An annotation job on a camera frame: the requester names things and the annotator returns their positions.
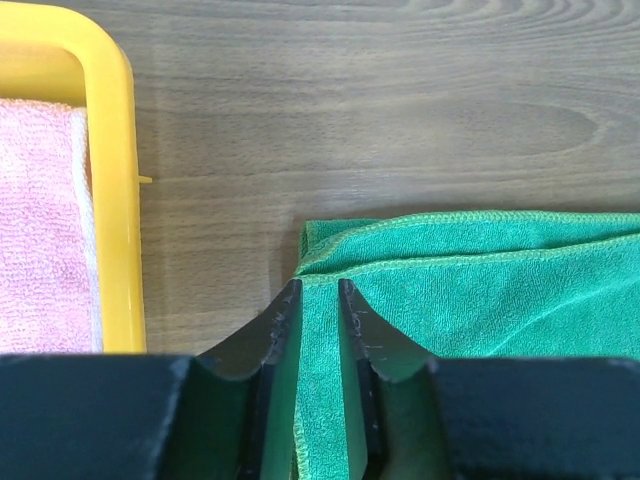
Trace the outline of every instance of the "wooden table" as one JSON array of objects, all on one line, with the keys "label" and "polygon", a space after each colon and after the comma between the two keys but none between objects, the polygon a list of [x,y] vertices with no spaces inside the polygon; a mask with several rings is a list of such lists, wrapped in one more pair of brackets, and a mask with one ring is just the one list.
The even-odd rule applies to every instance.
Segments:
[{"label": "wooden table", "polygon": [[640,209],[635,0],[59,0],[135,72],[152,351],[201,351],[308,218]]}]

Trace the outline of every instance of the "yellow tray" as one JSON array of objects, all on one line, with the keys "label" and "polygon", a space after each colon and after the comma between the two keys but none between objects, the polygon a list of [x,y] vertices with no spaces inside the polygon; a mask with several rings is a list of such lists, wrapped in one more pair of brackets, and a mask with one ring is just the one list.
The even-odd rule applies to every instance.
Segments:
[{"label": "yellow tray", "polygon": [[145,350],[133,79],[98,25],[0,1],[0,97],[86,106],[105,352]]}]

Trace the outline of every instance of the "green microfiber towel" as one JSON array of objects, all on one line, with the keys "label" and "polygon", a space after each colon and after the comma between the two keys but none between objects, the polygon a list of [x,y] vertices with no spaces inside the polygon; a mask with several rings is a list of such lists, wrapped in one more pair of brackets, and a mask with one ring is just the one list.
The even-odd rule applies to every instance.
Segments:
[{"label": "green microfiber towel", "polygon": [[347,454],[337,283],[444,357],[640,358],[640,214],[465,212],[307,222],[295,439],[303,480],[361,478]]}]

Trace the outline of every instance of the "pink towel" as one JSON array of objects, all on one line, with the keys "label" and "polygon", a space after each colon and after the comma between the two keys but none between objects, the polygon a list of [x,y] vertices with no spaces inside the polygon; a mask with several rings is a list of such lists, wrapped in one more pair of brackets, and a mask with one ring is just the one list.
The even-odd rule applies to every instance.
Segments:
[{"label": "pink towel", "polygon": [[102,350],[84,109],[0,99],[0,353]]}]

